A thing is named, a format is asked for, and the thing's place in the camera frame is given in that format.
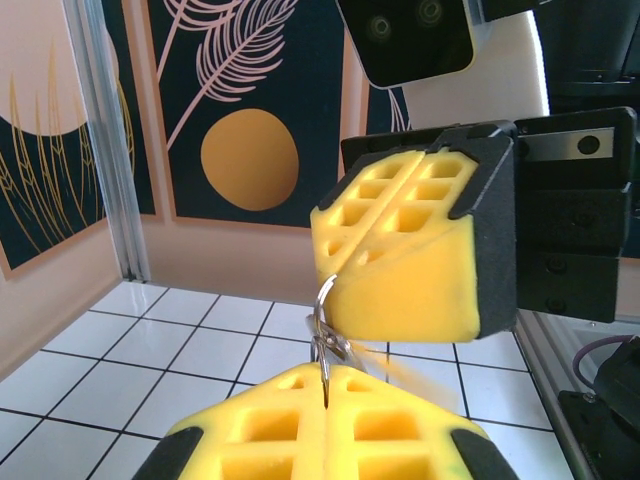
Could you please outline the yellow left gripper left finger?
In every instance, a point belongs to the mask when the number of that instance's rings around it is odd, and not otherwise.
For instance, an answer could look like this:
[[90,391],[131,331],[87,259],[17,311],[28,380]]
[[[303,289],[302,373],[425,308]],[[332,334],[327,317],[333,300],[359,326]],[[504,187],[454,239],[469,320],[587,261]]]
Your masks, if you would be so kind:
[[323,479],[320,368],[306,363],[175,423],[135,479]]

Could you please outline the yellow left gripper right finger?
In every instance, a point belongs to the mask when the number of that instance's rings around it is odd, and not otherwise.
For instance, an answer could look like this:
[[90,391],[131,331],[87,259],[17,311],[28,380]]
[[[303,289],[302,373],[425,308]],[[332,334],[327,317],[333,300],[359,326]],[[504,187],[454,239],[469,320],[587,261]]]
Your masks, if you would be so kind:
[[326,479],[515,479],[479,425],[359,370],[330,370]]

